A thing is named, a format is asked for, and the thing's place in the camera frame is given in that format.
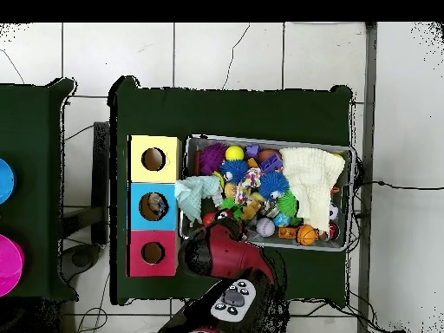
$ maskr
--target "white knitted cloth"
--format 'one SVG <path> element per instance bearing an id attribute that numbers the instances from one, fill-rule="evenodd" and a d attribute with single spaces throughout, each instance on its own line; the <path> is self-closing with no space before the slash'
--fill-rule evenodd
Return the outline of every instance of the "white knitted cloth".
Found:
<path id="1" fill-rule="evenodd" d="M 330 190 L 343 171 L 345 161 L 316 148 L 284 148 L 283 174 L 299 201 L 297 216 L 321 231 L 329 230 Z"/>

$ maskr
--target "colorful toy pile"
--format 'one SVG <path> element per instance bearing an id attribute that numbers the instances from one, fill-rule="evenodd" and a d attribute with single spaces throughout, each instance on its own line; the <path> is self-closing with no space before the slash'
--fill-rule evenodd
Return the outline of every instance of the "colorful toy pile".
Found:
<path id="1" fill-rule="evenodd" d="M 293 154 L 292 151 L 281 150 L 281 152 L 285 152 L 287 156 L 289 153 Z M 343 161 L 343 158 L 339 156 L 335 157 L 335 160 Z M 300 245 L 312 245 L 316 240 L 335 240 L 339 236 L 339 228 L 334 222 L 337 220 L 339 210 L 333 203 L 330 204 L 330 215 L 325 213 L 323 216 L 327 222 L 330 222 L 329 231 L 325 231 L 325 226 L 319 227 L 319 229 L 323 227 L 322 230 L 313 228 L 306 223 L 310 222 L 310 219 L 298 217 L 299 202 L 291 190 L 292 182 L 289 182 L 285 176 L 285 158 L 279 151 L 269 148 L 261 149 L 258 144 L 243 149 L 240 146 L 228 147 L 222 143 L 216 143 L 198 151 L 194 163 L 199 166 L 195 167 L 195 173 L 217 178 L 223 198 L 220 204 L 220 201 L 218 204 L 214 202 L 216 207 L 219 210 L 230 210 L 232 216 L 237 221 L 243 221 L 250 232 L 255 231 L 264 238 L 295 239 Z M 336 170 L 340 173 L 343 163 L 335 162 L 335 164 L 340 167 L 340 171 Z M 291 173 L 289 178 L 293 180 L 295 175 Z M 337 192 L 331 186 L 327 195 L 334 195 Z M 191 222 L 197 219 L 200 224 L 210 225 L 214 221 L 214 212 L 198 214 L 189 212 L 180 203 L 179 207 Z"/>

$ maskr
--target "orange basketball ball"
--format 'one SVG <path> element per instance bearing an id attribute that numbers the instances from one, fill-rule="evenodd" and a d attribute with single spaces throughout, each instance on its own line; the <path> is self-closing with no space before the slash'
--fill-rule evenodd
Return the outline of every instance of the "orange basketball ball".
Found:
<path id="1" fill-rule="evenodd" d="M 317 240 L 317 234 L 310 225 L 302 225 L 297 229 L 297 242 L 300 245 L 310 245 Z"/>

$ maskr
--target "green cloth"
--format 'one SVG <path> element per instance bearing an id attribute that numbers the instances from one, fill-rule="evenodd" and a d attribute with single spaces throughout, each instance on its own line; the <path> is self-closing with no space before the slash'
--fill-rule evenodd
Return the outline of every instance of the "green cloth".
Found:
<path id="1" fill-rule="evenodd" d="M 61 111 L 74 81 L 50 87 L 0 85 L 0 157 L 16 173 L 16 190 L 0 205 L 0 233 L 23 249 L 11 297 L 76 299 L 59 276 Z"/>
<path id="2" fill-rule="evenodd" d="M 112 87 L 108 103 L 117 106 L 111 131 L 117 133 L 117 247 L 116 274 L 112 274 L 113 300 L 131 297 L 162 299 L 199 298 L 217 280 L 191 277 L 178 269 L 175 277 L 125 275 L 127 136 L 177 136 L 212 134 L 260 140 L 299 141 L 349 145 L 351 91 L 286 89 L 267 92 L 180 88 L 142 89 L 133 77 L 121 78 Z M 279 250 L 286 263 L 286 297 L 330 298 L 345 305 L 346 252 Z"/>

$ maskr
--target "blue circle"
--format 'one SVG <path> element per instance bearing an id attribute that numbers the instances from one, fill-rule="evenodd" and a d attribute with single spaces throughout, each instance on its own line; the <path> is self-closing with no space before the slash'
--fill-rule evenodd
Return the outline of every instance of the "blue circle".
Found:
<path id="1" fill-rule="evenodd" d="M 0 159 L 0 205 L 10 197 L 14 191 L 15 183 L 14 172 L 10 168 L 10 165 Z"/>

